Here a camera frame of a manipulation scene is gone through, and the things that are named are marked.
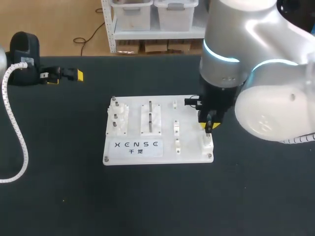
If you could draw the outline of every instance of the plastic box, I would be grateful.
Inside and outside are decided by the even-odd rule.
[[[198,0],[155,0],[162,31],[190,31]]]
[[[150,30],[150,13],[153,0],[143,3],[118,3],[111,0],[111,5],[123,31]]]

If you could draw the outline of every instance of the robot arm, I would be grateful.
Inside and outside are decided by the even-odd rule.
[[[212,0],[200,63],[199,122],[210,133],[235,105],[239,123],[259,138],[315,140],[305,136],[315,132],[315,74],[308,57],[314,52],[315,37],[283,18],[277,0]]]

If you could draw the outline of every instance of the black tabletop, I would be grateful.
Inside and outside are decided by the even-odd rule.
[[[313,236],[315,144],[246,133],[233,111],[214,135],[214,163],[102,163],[111,96],[198,93],[199,57],[43,58],[83,83],[8,88],[29,149],[26,173],[0,185],[3,236]],[[22,152],[0,103],[0,177]]]

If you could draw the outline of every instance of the white plastic fixture board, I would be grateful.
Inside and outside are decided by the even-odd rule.
[[[184,96],[113,97],[104,165],[212,163],[213,140]]]

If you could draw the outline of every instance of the white cable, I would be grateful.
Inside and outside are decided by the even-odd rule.
[[[14,115],[13,115],[13,112],[11,110],[9,98],[8,98],[8,91],[7,91],[8,79],[9,79],[11,73],[16,69],[27,68],[27,66],[28,66],[28,64],[26,62],[12,64],[6,70],[4,77],[3,77],[3,80],[2,80],[2,98],[3,98],[4,106],[5,106],[6,112],[8,113],[8,116],[10,118],[10,121],[12,123],[12,126],[15,130],[15,133],[18,136],[18,139],[20,141],[21,148],[23,151],[24,161],[23,161],[23,166],[22,166],[20,172],[16,176],[14,176],[12,178],[7,178],[7,179],[0,179],[0,183],[10,183],[10,182],[16,181],[19,177],[21,177],[24,174],[24,172],[28,166],[28,163],[29,163],[28,148],[26,147],[26,143],[24,141],[23,135],[20,131],[18,123],[16,122]]]
[[[309,134],[309,135],[297,137],[294,139],[281,141],[280,143],[283,143],[283,144],[302,144],[302,143],[308,143],[308,142],[312,142],[312,141],[315,141],[315,134]]]

